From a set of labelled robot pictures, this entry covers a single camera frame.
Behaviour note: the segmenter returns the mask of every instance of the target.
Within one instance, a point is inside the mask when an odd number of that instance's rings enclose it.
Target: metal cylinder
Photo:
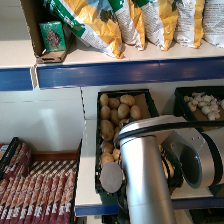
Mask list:
[[[131,224],[175,224],[156,138],[124,138],[120,145]]]

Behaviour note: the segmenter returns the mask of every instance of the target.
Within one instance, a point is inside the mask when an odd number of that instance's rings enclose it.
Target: cable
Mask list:
[[[128,131],[123,134],[119,134],[114,141],[114,145],[116,146],[117,142],[119,142],[123,138],[134,137],[138,134],[144,134],[148,132],[165,131],[170,129],[181,129],[181,128],[223,127],[223,126],[224,121],[188,121],[188,122],[158,124],[154,126]]]

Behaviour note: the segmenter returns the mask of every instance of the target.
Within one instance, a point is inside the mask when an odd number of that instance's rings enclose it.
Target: shelf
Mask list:
[[[167,52],[151,43],[145,51],[125,46],[118,60],[74,42],[63,63],[38,64],[40,88],[101,86],[223,78],[224,49],[202,41],[200,49],[172,44]]]
[[[0,33],[0,91],[33,90],[30,68],[35,57],[25,21],[3,19]]]
[[[187,210],[174,211],[177,224],[193,224],[191,215]],[[88,216],[79,218],[78,224],[102,224],[101,216]]]
[[[102,202],[100,195],[95,192],[95,132],[96,119],[86,120],[75,199],[77,217],[117,214],[118,212],[115,198],[112,200],[103,199]],[[214,198],[207,188],[190,188],[186,182],[182,188],[174,191],[171,199],[176,210],[224,207],[223,198]]]

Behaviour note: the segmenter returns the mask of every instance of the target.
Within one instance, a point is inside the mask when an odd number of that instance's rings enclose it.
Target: black basket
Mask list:
[[[193,112],[184,101],[184,96],[192,96],[192,93],[205,92],[206,95],[213,95],[215,98],[224,99],[224,87],[223,86],[196,86],[196,87],[182,87],[175,90],[175,105],[174,115],[176,117],[184,117],[187,121],[197,121]],[[199,132],[203,132],[203,128],[197,128]]]
[[[5,167],[9,164],[12,156],[14,155],[17,146],[19,145],[19,138],[14,137],[9,144],[7,150],[5,151],[2,159],[0,160],[0,179],[2,179],[2,176],[5,171]]]
[[[116,92],[100,92],[98,93],[98,99],[97,99],[97,130],[96,130],[96,165],[95,165],[95,190],[97,193],[101,195],[102,200],[106,197],[107,200],[113,200],[113,202],[116,202],[116,197],[114,197],[114,194],[108,194],[105,192],[105,190],[102,188],[100,183],[100,173],[101,173],[101,164],[100,164],[100,156],[101,156],[101,150],[100,145],[103,141],[103,139],[100,136],[100,104],[99,104],[99,98],[102,94],[107,94],[108,97],[120,97],[124,94],[129,94],[132,96],[145,94],[146,103],[148,105],[148,110],[151,114],[151,117],[158,117],[159,113],[155,107],[154,101],[149,93],[148,89],[141,89],[141,90],[130,90],[130,91],[116,91]],[[169,151],[165,150],[165,157],[171,162],[174,169],[174,177],[169,180],[169,186],[170,186],[170,194],[177,188],[181,187],[183,184],[183,176],[182,176],[182,170],[180,163],[176,156]]]
[[[190,210],[194,224],[224,223],[224,208]]]

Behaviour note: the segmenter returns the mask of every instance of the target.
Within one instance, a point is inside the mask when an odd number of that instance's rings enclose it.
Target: white shelf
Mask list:
[[[86,47],[81,41],[76,39],[62,64],[72,65],[224,56],[224,49],[212,46],[204,40],[202,40],[200,49],[183,47],[175,41],[173,41],[171,48],[167,52],[161,51],[158,47],[149,42],[146,43],[146,49],[144,51],[138,51],[134,46],[126,44],[124,44],[124,48],[125,57],[123,59],[116,59],[101,53],[93,47]]]
[[[36,58],[25,19],[0,20],[0,69],[33,66]]]
[[[96,123],[96,119],[85,121],[75,199],[75,207],[79,207],[79,209],[82,207],[104,206],[100,195],[95,192]],[[184,182],[182,188],[176,189],[171,198],[189,199],[201,197],[212,197],[212,194],[207,188],[193,189]]]

